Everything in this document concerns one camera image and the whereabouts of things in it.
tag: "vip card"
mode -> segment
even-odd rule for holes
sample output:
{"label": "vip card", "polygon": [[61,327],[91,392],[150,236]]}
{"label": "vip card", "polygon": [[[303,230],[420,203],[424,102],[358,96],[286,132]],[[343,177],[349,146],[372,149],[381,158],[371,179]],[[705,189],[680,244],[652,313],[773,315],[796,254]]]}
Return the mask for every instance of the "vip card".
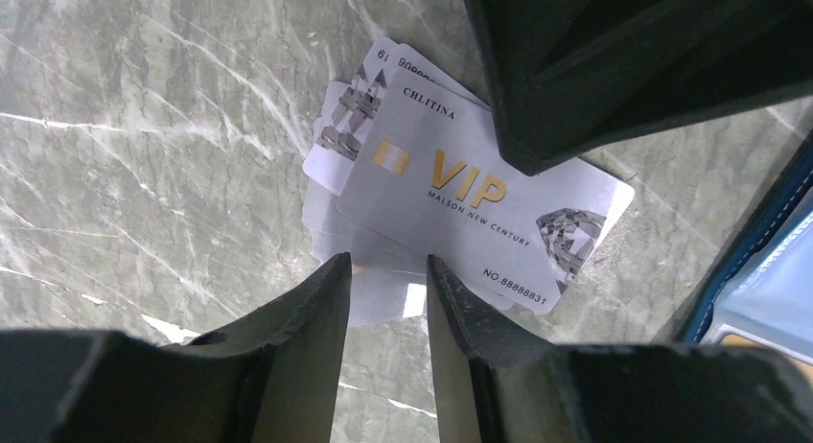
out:
{"label": "vip card", "polygon": [[634,191],[578,159],[523,175],[495,139],[488,110],[398,72],[338,210],[546,314]]}
{"label": "vip card", "polygon": [[305,159],[303,170],[336,195],[353,169],[361,145],[376,119],[392,74],[397,70],[436,82],[478,105],[485,104],[408,45],[388,37],[376,41],[350,85],[331,83],[322,107],[324,128]]}

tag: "marble surface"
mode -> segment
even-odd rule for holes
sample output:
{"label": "marble surface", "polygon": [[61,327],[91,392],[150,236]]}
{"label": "marble surface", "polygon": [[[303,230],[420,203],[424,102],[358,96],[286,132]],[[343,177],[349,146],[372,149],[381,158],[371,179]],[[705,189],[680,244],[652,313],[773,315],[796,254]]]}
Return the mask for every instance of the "marble surface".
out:
{"label": "marble surface", "polygon": [[[311,124],[384,34],[485,97],[461,0],[0,0],[0,326],[166,343],[294,286]],[[808,99],[586,154],[636,199],[551,315],[509,315],[669,332],[811,127]],[[348,330],[335,441],[436,441],[433,413],[422,317]]]}

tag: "stack of cards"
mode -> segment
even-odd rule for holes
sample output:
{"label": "stack of cards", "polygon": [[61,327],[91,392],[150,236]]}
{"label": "stack of cards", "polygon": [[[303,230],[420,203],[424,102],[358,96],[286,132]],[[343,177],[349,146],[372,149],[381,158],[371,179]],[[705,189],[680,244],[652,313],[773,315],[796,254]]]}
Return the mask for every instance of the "stack of cards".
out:
{"label": "stack of cards", "polygon": [[421,314],[429,254],[494,307],[546,314],[634,194],[578,159],[521,174],[499,157],[488,106],[386,37],[349,85],[328,85],[314,140],[302,222],[314,257],[350,251],[363,272],[351,324]]}

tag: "black and white diamond image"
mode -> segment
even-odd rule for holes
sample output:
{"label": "black and white diamond image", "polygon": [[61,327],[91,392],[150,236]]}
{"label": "black and white diamond image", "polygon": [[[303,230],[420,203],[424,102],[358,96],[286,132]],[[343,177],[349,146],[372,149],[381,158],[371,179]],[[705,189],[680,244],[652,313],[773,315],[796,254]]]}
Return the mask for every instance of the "black and white diamond image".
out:
{"label": "black and white diamond image", "polygon": [[605,220],[592,211],[574,208],[562,208],[536,220],[560,294],[595,250]]}

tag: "stitching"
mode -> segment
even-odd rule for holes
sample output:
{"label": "stitching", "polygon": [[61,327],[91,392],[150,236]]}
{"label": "stitching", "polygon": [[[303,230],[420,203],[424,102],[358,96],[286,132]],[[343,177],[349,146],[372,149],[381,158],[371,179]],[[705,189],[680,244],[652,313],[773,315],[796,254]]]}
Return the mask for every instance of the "stitching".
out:
{"label": "stitching", "polygon": [[762,237],[759,238],[759,241],[756,242],[755,244],[751,244],[751,246],[748,247],[748,249],[745,251],[745,253],[743,253],[739,261],[737,261],[737,263],[733,265],[732,270],[729,272],[729,274],[723,278],[723,281],[720,283],[720,286],[716,290],[714,290],[714,297],[712,298],[712,301],[708,304],[708,307],[706,307],[706,311],[703,313],[703,318],[701,318],[700,325],[697,327],[697,331],[695,331],[694,336],[692,337],[692,342],[697,342],[698,340],[700,340],[700,332],[703,331],[703,326],[706,325],[706,322],[708,321],[708,316],[711,314],[711,309],[714,307],[713,299],[717,298],[717,296],[720,294],[720,291],[723,289],[723,287],[726,286],[727,283],[729,283],[729,280],[731,280],[734,274],[739,272],[740,265],[747,258],[750,258],[752,256],[752,250],[754,250],[756,246],[761,245],[762,242],[764,242],[765,239],[767,238],[768,234],[774,231],[776,225],[779,223],[779,220],[782,218],[785,211],[788,209],[790,204],[793,203],[793,200],[796,199],[796,196],[801,191],[801,188],[807,184],[807,181],[810,179],[811,176],[813,176],[813,169],[811,169],[810,173],[808,173],[807,176],[805,176],[804,179],[801,181],[800,186],[796,189],[796,192],[794,192],[794,194],[785,202],[781,211],[779,211],[774,221],[771,222],[771,225],[768,226],[768,229],[765,230],[765,233],[762,234]]}

